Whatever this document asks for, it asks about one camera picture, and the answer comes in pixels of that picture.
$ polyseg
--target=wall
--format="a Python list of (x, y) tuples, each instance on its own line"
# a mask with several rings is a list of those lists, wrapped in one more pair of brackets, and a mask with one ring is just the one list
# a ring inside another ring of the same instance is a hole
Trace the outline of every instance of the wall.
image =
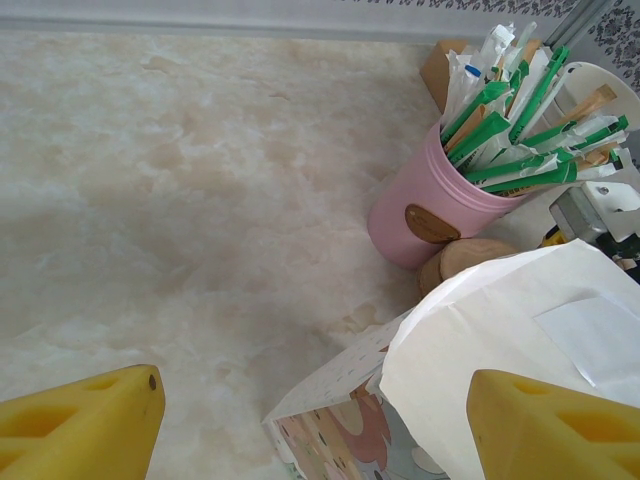
[[(640, 2), (616, 0), (572, 49), (571, 57), (615, 73), (640, 94)], [(640, 166), (640, 132), (629, 135), (627, 146)]]
[(0, 0), (0, 27), (431, 42), (534, 19), (549, 35), (577, 0)]

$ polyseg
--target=white paper bag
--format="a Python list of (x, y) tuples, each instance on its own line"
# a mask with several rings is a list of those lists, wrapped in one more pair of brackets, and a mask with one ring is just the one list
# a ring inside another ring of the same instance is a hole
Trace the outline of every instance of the white paper bag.
[(380, 389), (452, 479), (482, 479), (466, 417), (473, 372), (504, 370), (602, 396), (534, 320), (601, 295), (640, 317), (640, 287), (579, 240), (468, 269), (403, 321), (389, 346)]

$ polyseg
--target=patterned wallpaper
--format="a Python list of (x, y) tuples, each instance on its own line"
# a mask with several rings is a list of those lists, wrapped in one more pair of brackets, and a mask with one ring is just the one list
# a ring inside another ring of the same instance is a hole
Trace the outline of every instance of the patterned wallpaper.
[(341, 0), (362, 3), (427, 6), (481, 12), (500, 12), (561, 18), (578, 0)]
[(640, 5), (616, 0), (588, 35), (601, 47), (618, 74), (640, 93)]

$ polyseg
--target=cardboard box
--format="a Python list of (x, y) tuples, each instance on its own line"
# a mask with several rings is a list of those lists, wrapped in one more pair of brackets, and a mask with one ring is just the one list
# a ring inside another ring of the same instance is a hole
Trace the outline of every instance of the cardboard box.
[(469, 42), (466, 40), (440, 40), (420, 70), (420, 75), (436, 102), (440, 113), (444, 112), (449, 90), (449, 50), (460, 54)]

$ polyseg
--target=blue cap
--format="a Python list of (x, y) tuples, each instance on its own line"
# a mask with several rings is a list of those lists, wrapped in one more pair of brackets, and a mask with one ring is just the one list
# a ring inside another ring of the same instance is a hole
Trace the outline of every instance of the blue cap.
[(474, 67), (473, 65), (465, 65), (464, 69), (474, 77), (480, 78), (480, 75), (482, 75), (482, 72), (478, 70), (476, 67)]

